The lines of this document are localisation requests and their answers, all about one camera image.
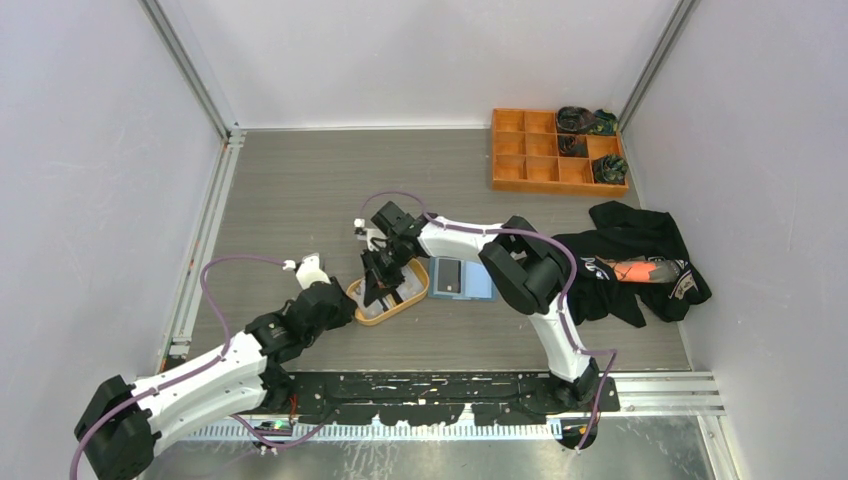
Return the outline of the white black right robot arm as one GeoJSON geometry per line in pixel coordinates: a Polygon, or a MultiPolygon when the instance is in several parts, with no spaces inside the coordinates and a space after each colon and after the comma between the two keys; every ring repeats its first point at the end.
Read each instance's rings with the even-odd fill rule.
{"type": "Polygon", "coordinates": [[[413,216],[386,203],[366,228],[354,222],[366,244],[363,300],[370,305],[397,290],[403,272],[418,258],[448,258],[481,264],[502,300],[527,316],[543,346],[555,377],[558,403],[577,411],[590,402],[600,371],[580,340],[566,299],[577,274],[575,256],[567,247],[537,232],[524,218],[500,224],[474,224],[424,212],[413,216]]]}

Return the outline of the blue leather card holder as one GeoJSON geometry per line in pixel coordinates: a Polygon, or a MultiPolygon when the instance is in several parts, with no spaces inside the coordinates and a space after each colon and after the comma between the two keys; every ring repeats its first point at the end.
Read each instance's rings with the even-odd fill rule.
{"type": "Polygon", "coordinates": [[[437,257],[431,258],[429,260],[429,278],[430,278],[430,286],[428,290],[428,296],[431,298],[441,298],[441,299],[450,299],[450,300],[462,300],[462,301],[495,301],[497,298],[497,290],[494,286],[492,279],[490,278],[488,272],[484,268],[484,266],[480,263],[464,261],[463,262],[463,273],[462,273],[462,290],[460,294],[455,295],[444,295],[437,294],[435,292],[436,286],[436,273],[435,270],[435,261],[438,258],[447,258],[447,257],[437,257]]]}

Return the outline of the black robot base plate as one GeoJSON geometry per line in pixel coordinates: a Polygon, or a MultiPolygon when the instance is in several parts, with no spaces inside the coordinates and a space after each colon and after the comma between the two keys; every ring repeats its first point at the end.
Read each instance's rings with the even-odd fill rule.
{"type": "Polygon", "coordinates": [[[547,371],[295,372],[250,411],[310,424],[453,425],[468,412],[477,426],[536,425],[594,407],[618,410],[612,386],[594,374],[570,388],[547,371]]]}

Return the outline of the white striped card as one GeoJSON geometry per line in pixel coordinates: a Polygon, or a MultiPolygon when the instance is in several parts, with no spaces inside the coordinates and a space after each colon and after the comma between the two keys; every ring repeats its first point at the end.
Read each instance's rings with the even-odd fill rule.
{"type": "Polygon", "coordinates": [[[402,274],[404,276],[403,283],[394,293],[390,293],[382,299],[375,300],[368,306],[365,306],[361,302],[361,299],[360,309],[366,319],[375,318],[380,314],[387,313],[391,308],[400,305],[404,301],[410,301],[417,295],[425,292],[425,283],[419,278],[413,267],[409,265],[404,266],[402,274]]]}

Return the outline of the orange oval plastic tray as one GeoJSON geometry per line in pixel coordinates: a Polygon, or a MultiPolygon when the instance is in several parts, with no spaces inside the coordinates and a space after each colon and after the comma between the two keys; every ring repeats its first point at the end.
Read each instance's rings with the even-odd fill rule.
{"type": "Polygon", "coordinates": [[[429,286],[430,286],[429,274],[427,273],[426,269],[424,268],[424,266],[421,264],[421,262],[419,260],[413,259],[407,265],[413,267],[415,272],[419,276],[419,278],[425,283],[425,288],[426,288],[425,292],[417,295],[416,297],[414,297],[410,301],[404,301],[400,305],[391,308],[387,313],[380,314],[375,318],[366,319],[364,317],[363,313],[362,313],[362,310],[360,309],[361,299],[362,299],[361,302],[363,303],[363,278],[355,280],[353,283],[351,283],[348,286],[346,293],[350,298],[352,298],[357,303],[357,309],[355,310],[355,313],[354,313],[354,318],[357,322],[359,322],[360,324],[365,325],[365,326],[375,326],[375,325],[382,323],[383,321],[385,321],[385,320],[387,320],[387,319],[389,319],[393,316],[396,316],[397,314],[399,314],[399,313],[403,312],[404,310],[410,308],[411,306],[419,303],[420,301],[422,301],[425,298],[425,296],[427,295],[427,291],[429,289],[429,286]]]}

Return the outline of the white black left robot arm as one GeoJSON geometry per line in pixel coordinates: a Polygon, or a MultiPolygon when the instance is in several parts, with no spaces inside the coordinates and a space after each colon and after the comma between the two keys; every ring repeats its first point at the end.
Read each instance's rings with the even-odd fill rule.
{"type": "Polygon", "coordinates": [[[173,443],[219,419],[288,409],[294,383],[283,363],[350,323],[356,308],[336,279],[315,282],[190,362],[134,382],[103,381],[74,428],[70,476],[86,459],[99,479],[133,479],[173,443]]]}

